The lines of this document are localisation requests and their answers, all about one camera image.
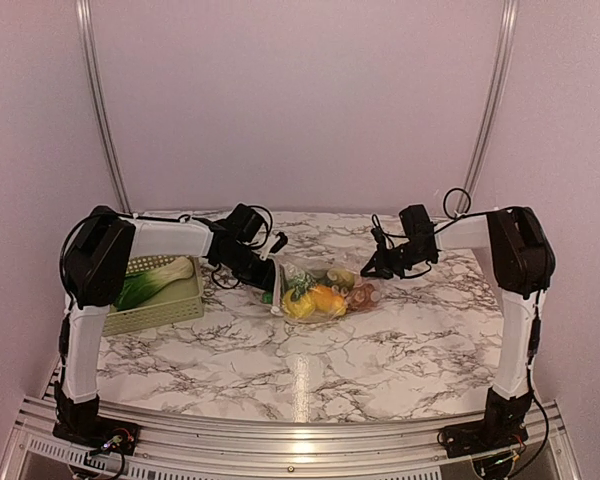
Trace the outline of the clear zip top bag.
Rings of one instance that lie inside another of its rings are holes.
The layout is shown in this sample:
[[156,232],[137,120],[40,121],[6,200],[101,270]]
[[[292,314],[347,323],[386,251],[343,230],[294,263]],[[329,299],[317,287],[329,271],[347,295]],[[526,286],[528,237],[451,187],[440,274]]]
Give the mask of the clear zip top bag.
[[286,257],[275,266],[273,290],[262,301],[290,323],[317,324],[367,313],[382,299],[376,283],[337,263]]

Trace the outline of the green plastic basket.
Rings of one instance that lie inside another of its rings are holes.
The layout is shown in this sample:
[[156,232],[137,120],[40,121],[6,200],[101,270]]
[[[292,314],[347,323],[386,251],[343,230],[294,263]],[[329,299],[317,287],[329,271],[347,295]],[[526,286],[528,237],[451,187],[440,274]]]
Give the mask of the green plastic basket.
[[204,316],[203,282],[196,258],[169,255],[135,257],[129,261],[126,275],[167,265],[178,257],[186,257],[193,263],[193,276],[170,284],[152,299],[134,309],[117,311],[112,305],[105,320],[102,333],[104,337],[157,328]]

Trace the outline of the fake bok choy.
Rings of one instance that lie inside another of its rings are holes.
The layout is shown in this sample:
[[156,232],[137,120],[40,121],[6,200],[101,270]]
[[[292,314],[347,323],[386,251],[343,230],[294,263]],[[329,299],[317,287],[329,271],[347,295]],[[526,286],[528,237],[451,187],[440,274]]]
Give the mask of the fake bok choy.
[[130,310],[152,299],[170,284],[187,280],[194,274],[194,265],[186,257],[150,270],[125,276],[122,290],[113,302],[117,311]]

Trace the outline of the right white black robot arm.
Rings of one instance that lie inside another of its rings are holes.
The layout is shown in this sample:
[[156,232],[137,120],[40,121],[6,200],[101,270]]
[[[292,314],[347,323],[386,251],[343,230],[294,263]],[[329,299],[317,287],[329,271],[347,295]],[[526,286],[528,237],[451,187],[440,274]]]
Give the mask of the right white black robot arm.
[[439,254],[451,250],[490,251],[493,275],[501,290],[504,319],[499,364],[489,395],[509,405],[521,400],[528,409],[533,398],[531,374],[539,347],[541,313],[556,258],[535,212],[511,206],[464,213],[435,224],[422,204],[400,212],[403,241],[371,217],[376,251],[361,269],[367,278],[415,279],[414,266],[437,264]]

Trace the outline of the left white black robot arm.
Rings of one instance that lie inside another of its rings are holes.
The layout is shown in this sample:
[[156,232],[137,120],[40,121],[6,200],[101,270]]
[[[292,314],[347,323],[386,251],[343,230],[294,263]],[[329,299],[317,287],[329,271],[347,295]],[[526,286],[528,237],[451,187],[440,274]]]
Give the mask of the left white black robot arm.
[[86,445],[99,444],[106,436],[106,423],[98,415],[97,357],[106,315],[123,289],[131,258],[204,258],[227,268],[244,285],[271,291],[275,262],[251,243],[263,223],[256,209],[244,204],[216,221],[124,214],[107,206],[96,207],[79,221],[59,259],[66,294],[58,342],[61,374],[55,386],[59,422]]

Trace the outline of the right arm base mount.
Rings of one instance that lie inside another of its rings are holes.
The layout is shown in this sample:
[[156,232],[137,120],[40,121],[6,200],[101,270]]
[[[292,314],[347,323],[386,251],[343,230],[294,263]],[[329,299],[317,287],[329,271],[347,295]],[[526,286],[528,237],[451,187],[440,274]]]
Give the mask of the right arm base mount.
[[448,458],[458,458],[520,444],[528,438],[527,430],[520,423],[500,428],[478,420],[443,427],[437,441]]

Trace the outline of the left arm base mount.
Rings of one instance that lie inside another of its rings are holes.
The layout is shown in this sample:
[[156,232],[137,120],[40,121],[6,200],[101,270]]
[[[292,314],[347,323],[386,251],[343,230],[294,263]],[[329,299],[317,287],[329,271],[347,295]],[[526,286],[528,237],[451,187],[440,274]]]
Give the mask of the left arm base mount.
[[97,417],[95,422],[81,430],[72,429],[68,425],[56,422],[53,436],[69,441],[92,450],[104,450],[104,444],[115,436],[122,438],[117,451],[125,456],[131,456],[135,449],[140,433],[140,426],[136,423]]

